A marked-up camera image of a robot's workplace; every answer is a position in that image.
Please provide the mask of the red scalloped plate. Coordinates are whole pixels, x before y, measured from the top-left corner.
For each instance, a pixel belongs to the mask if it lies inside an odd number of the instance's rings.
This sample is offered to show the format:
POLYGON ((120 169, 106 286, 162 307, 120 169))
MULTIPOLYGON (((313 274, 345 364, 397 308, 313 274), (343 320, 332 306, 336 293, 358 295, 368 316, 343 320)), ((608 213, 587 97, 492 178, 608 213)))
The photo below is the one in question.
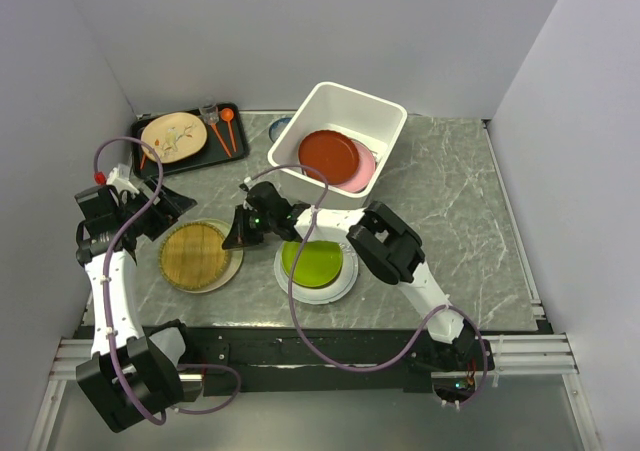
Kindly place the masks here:
POLYGON ((360 164, 355 143, 333 130, 319 130, 306 136, 298 147, 298 159, 307 176, 325 179, 330 185, 349 181, 360 164))

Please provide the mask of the pink plate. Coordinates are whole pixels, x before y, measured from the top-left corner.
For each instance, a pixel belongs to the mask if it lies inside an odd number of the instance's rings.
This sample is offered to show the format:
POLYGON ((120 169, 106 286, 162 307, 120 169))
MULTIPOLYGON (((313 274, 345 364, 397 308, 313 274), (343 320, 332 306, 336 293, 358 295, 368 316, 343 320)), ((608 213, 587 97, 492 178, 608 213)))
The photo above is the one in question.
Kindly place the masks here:
POLYGON ((359 155, 359 165, 355 174, 346 182, 336 184, 337 189, 349 193, 358 193, 364 190, 376 171, 376 160, 371 150, 363 143, 353 140, 359 155))

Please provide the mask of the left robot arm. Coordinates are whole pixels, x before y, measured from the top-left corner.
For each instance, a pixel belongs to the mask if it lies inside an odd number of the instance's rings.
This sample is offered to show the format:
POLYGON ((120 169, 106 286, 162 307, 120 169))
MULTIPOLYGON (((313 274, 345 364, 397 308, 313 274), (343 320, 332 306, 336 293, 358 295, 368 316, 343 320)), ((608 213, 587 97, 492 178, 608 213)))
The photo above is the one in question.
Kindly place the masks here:
POLYGON ((75 196, 84 216, 76 229, 76 259, 87 274, 94 304, 94 338, 76 379, 113 432, 148 421, 162 425, 182 401, 179 373, 198 361, 185 325, 169 321, 144 333, 132 294, 140 236, 157 239, 195 200, 145 180, 150 195, 131 184, 100 184, 75 196))

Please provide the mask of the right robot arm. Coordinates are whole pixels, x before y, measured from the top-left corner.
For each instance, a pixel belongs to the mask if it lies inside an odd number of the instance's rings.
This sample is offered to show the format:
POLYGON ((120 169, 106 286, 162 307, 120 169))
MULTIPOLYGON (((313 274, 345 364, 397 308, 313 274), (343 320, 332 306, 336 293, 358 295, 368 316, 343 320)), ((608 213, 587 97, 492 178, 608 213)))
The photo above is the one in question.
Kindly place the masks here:
POLYGON ((312 344, 298 322, 295 306, 291 305, 299 337, 322 361, 348 372, 381 371, 408 355, 420 335, 427 333, 439 343, 437 355, 445 367, 466 369, 478 352, 482 370, 489 370, 489 354, 478 326, 451 304, 429 268, 421 238, 387 205, 374 201, 365 208, 335 210, 323 208, 320 202, 291 204, 269 182, 244 190, 245 201, 235 208, 223 249, 256 246, 269 233, 286 242, 298 242, 301 249, 315 241, 348 245, 378 280, 399 287, 422 317, 398 355, 379 365, 354 367, 329 358, 312 344))

